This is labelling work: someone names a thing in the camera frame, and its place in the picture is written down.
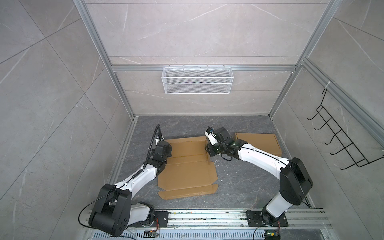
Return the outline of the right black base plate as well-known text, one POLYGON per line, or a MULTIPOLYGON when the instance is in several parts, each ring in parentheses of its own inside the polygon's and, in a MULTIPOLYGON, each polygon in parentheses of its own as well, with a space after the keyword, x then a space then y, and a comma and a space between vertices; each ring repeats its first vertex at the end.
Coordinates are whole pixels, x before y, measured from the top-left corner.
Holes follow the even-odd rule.
POLYGON ((275 218, 268 212, 247 210, 245 212, 249 227, 288 227, 285 214, 275 218))

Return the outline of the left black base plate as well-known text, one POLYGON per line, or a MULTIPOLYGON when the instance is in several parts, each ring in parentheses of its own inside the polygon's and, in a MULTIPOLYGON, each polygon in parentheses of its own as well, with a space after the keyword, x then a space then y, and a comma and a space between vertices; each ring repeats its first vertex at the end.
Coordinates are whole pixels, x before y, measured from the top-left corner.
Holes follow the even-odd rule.
POLYGON ((129 227, 136 227, 136 228, 166 228, 168 226, 169 221, 169 212, 167 211, 155 211, 153 221, 151 223, 149 222, 137 222, 132 225, 129 225, 129 227))

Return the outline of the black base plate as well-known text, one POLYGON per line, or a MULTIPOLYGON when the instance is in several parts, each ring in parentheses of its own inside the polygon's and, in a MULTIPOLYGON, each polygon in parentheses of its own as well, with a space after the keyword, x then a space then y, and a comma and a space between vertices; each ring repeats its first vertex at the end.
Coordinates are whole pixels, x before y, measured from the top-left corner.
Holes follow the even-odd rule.
POLYGON ((137 222, 132 225, 129 225, 129 227, 136 227, 136 228, 166 228, 168 226, 169 221, 169 212, 167 211, 155 211, 153 221, 151 223, 149 222, 137 222))
POLYGON ((288 227, 285 214, 275 218, 268 212, 247 210, 245 212, 249 227, 288 227))

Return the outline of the cardboard stack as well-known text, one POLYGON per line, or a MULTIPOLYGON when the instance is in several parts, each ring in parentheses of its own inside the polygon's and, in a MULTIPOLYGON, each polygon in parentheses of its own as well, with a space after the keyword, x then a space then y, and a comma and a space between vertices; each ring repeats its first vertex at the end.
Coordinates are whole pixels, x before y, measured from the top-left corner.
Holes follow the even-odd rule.
POLYGON ((214 194, 219 185, 215 163, 206 152, 206 137, 167 140, 172 156, 158 176, 163 200, 214 194))

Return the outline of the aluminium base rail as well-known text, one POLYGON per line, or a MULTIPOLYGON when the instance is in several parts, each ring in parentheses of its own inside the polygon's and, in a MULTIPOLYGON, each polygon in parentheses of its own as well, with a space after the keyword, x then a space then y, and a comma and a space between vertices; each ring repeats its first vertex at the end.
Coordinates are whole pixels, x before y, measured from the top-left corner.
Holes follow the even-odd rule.
MULTIPOLYGON (((160 210, 169 212, 167 229, 192 228, 256 228, 249 227, 247 210, 160 210)), ((331 229, 332 225, 322 209, 289 209, 285 213, 288 227, 259 227, 272 229, 331 229)))

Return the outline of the brown cardboard box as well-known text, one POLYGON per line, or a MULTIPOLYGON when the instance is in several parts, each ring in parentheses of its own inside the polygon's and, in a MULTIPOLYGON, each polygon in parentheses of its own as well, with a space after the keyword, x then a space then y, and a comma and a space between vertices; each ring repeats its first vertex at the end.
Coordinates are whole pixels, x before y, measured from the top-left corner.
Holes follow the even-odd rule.
POLYGON ((275 134, 235 133, 235 139, 244 140, 252 146, 272 155, 282 156, 282 149, 275 134))

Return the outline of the small circuit board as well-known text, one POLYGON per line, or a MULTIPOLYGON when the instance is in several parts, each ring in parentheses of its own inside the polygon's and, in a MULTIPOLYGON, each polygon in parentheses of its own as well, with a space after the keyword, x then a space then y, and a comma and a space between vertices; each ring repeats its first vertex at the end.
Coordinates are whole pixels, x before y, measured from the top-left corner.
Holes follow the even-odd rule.
POLYGON ((144 238, 157 238, 160 234, 155 231, 155 230, 151 230, 151 231, 144 231, 144 238))
POLYGON ((265 240, 280 240, 281 236, 277 231, 268 230, 265 231, 264 238, 265 240))

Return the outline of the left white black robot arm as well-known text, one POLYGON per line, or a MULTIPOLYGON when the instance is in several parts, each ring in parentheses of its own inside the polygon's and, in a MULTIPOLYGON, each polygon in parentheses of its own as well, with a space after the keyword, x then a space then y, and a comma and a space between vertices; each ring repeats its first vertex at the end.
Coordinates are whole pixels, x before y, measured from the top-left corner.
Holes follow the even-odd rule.
POLYGON ((105 184, 95 201, 89 226, 114 237, 135 223, 151 224, 154 207, 144 203, 131 204, 133 197, 165 169, 172 146, 166 141, 157 142, 150 150, 150 158, 131 176, 114 185, 105 184))

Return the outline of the left small circuit board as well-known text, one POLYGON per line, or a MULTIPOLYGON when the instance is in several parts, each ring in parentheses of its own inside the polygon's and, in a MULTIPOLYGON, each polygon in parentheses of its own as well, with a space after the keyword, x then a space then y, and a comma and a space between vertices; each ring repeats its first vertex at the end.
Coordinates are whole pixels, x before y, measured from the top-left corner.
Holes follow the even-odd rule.
POLYGON ((151 231, 144 231, 144 238, 157 238, 160 234, 155 231, 155 230, 151 230, 151 231))

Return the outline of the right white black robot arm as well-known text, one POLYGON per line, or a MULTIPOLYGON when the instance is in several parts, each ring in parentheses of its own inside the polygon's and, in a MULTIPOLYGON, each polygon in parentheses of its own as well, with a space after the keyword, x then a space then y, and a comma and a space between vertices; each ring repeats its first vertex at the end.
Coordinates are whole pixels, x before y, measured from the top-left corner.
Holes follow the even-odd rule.
POLYGON ((248 142, 234 140, 225 128, 208 128, 205 131, 205 150, 211 157, 227 155, 251 163, 272 174, 280 182, 279 192, 263 207, 263 223, 272 225, 291 206, 299 206, 314 183, 302 160, 282 158, 260 150, 248 142))

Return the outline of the right small circuit board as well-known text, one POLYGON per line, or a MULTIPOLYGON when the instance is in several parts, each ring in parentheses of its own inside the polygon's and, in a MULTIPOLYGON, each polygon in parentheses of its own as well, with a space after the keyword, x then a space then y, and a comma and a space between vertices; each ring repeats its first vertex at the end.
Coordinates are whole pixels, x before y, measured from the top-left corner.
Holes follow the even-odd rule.
POLYGON ((268 230, 265 231, 264 238, 265 240, 280 240, 281 236, 277 231, 268 230))

